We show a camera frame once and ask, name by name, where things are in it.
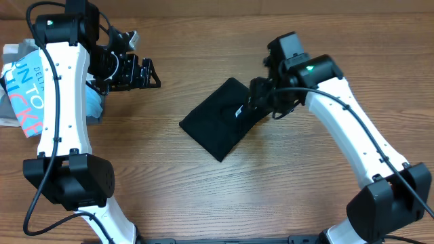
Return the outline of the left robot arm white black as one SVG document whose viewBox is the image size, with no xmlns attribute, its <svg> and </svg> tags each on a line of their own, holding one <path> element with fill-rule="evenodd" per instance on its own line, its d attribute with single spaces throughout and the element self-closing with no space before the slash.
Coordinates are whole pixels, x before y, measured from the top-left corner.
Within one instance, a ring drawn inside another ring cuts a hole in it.
<svg viewBox="0 0 434 244">
<path fill-rule="evenodd" d="M 37 157 L 23 163 L 25 178 L 38 197 L 83 218 L 101 243 L 142 243 L 115 199 L 112 164 L 92 152 L 85 89 L 89 76 L 105 92 L 158 88 L 153 62 L 134 54 L 132 32 L 111 29 L 113 43 L 98 45 L 98 13 L 41 15 L 29 26 L 42 59 L 46 105 Z"/>
</svg>

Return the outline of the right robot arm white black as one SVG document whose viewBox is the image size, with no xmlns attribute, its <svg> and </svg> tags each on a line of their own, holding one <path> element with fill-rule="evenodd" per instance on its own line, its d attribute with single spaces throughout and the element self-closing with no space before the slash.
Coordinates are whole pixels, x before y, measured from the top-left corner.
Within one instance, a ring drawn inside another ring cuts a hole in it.
<svg viewBox="0 0 434 244">
<path fill-rule="evenodd" d="M 264 65 L 269 75 L 252 79 L 248 106 L 280 119 L 305 105 L 329 131 L 360 187 L 347 205 L 346 219 L 324 230 L 319 243 L 380 243 L 433 213 L 427 205 L 431 173 L 426 165 L 411 165 L 385 140 L 330 56 L 269 56 Z"/>
</svg>

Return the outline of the black t-shirt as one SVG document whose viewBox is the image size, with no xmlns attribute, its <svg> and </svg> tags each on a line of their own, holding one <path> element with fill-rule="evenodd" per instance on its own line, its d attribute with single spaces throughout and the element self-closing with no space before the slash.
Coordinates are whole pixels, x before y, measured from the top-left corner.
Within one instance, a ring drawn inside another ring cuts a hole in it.
<svg viewBox="0 0 434 244">
<path fill-rule="evenodd" d="M 257 122 L 269 112 L 248 109 L 249 89 L 235 78 L 227 79 L 194 108 L 179 126 L 221 162 Z"/>
</svg>

